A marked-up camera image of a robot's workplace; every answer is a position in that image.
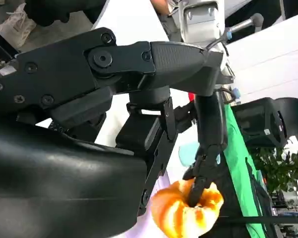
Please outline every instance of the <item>green cloth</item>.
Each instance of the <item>green cloth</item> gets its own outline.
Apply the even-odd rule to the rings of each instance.
[[[225,106],[228,144],[224,151],[226,162],[230,170],[237,199],[239,201],[244,217],[259,216],[249,179],[245,158],[253,169],[257,178],[257,171],[252,157],[249,155],[243,136],[240,133],[235,116],[229,105]],[[247,224],[249,234],[252,238],[264,238],[265,234],[261,224]]]

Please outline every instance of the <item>white panel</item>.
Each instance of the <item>white panel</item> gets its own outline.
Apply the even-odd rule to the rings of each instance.
[[[248,4],[252,0],[225,0],[225,17],[232,15],[234,12]]]
[[[298,51],[235,72],[241,95],[298,79]]]
[[[264,97],[272,99],[284,97],[298,98],[298,80],[242,95],[241,102],[247,103]]]
[[[227,46],[234,71],[298,50],[298,15]]]

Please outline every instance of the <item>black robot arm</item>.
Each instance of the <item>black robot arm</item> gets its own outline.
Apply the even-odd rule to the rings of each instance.
[[[225,78],[221,62],[221,53],[181,43],[116,46],[106,28],[16,55],[16,72],[0,78],[0,224],[23,219],[11,234],[0,228],[0,237],[101,238],[132,227],[178,135],[170,88],[213,98]],[[130,116],[116,148],[94,144],[122,93]],[[198,123],[212,122],[195,111],[205,117]],[[46,118],[56,131],[34,126]]]

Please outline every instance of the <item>green leaves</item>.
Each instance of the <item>green leaves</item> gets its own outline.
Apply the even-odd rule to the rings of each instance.
[[[288,185],[298,179],[298,153],[285,154],[283,148],[256,148],[250,150],[250,154],[256,169],[266,174],[269,193],[275,190],[294,190]]]

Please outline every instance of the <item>black cable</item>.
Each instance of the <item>black cable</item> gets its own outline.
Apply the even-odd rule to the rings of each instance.
[[[224,101],[224,104],[230,104],[230,103],[232,103],[236,100],[236,95],[231,90],[229,90],[227,88],[219,88],[219,89],[216,89],[216,91],[221,91],[221,92],[224,92],[224,93],[228,93],[232,97],[231,100]]]

